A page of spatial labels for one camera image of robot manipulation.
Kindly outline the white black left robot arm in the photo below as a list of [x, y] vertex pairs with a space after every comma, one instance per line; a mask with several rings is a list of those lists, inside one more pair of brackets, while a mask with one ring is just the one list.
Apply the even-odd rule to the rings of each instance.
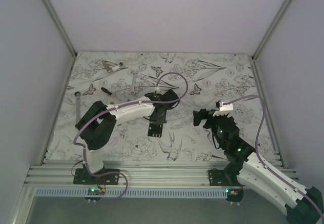
[[160, 138], [167, 111], [176, 107], [179, 101], [178, 95], [170, 89], [164, 94], [147, 93], [136, 100], [115, 106], [105, 105], [102, 101], [95, 102], [75, 125], [78, 129], [76, 138], [85, 142], [86, 180], [94, 185], [103, 180], [101, 149], [108, 143], [117, 125], [145, 117], [149, 120], [147, 135]]

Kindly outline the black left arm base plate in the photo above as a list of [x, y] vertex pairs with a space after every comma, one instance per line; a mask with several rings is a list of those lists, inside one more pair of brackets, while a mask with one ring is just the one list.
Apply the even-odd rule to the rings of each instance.
[[86, 166], [75, 170], [74, 185], [117, 185], [119, 180], [119, 169], [103, 168], [92, 176]]

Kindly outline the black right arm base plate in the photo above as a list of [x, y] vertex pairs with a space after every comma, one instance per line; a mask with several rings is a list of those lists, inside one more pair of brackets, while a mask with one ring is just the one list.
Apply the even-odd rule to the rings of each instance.
[[240, 186], [240, 183], [237, 180], [237, 175], [228, 170], [218, 170], [215, 168], [210, 169], [208, 170], [208, 179], [210, 186]]

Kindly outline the black fuse box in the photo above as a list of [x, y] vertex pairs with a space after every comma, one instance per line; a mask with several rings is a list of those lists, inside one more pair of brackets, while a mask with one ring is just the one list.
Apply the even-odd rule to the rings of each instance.
[[163, 125], [162, 124], [155, 124], [155, 123], [151, 122], [149, 124], [147, 135], [149, 137], [161, 138], [162, 137], [162, 132], [163, 132]]

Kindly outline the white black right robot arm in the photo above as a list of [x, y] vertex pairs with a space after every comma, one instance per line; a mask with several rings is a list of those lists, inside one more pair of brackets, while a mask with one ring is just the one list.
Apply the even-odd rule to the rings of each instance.
[[210, 129], [212, 137], [229, 160], [224, 179], [231, 186], [243, 185], [267, 199], [285, 216], [288, 223], [323, 221], [322, 193], [291, 179], [263, 158], [239, 136], [233, 117], [215, 115], [214, 110], [193, 112], [193, 125]]

